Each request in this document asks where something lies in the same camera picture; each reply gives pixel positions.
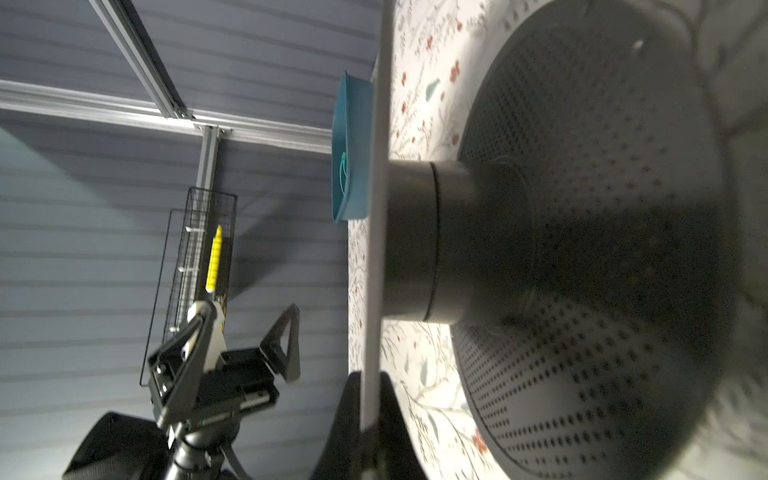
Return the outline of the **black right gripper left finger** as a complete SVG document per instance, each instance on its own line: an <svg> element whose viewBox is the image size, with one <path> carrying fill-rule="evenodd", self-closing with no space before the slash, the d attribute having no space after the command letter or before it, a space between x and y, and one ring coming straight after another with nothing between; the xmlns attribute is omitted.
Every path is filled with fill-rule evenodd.
<svg viewBox="0 0 768 480"><path fill-rule="evenodd" d="M361 373L352 372L344 385L331 430L310 476L312 480L356 479L359 456Z"/></svg>

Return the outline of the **grey perforated cable spool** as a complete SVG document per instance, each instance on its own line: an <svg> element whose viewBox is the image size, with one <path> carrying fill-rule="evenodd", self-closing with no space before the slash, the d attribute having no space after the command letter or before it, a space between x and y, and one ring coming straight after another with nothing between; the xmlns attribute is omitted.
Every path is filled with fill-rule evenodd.
<svg viewBox="0 0 768 480"><path fill-rule="evenodd" d="M454 90L400 154L423 10L382 5L360 479L380 373L425 475L767 475L767 5L432 12Z"/></svg>

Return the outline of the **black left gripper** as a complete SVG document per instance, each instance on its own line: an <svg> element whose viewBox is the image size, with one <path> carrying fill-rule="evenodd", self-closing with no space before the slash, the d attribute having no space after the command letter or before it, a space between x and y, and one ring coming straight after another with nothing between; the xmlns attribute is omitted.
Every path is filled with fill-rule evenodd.
<svg viewBox="0 0 768 480"><path fill-rule="evenodd" d="M197 301L186 327L147 360L155 423L160 429L204 429L239 420L273 407L279 398L279 374L286 383L301 376L300 309L286 308L260 348L228 350L206 365L219 310Z"/></svg>

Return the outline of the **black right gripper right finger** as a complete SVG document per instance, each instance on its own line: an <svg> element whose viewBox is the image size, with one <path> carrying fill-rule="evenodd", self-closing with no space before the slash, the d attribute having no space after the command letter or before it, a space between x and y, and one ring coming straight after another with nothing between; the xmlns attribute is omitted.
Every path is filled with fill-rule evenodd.
<svg viewBox="0 0 768 480"><path fill-rule="evenodd" d="M391 378L380 373L379 452L382 479L426 480L415 454Z"/></svg>

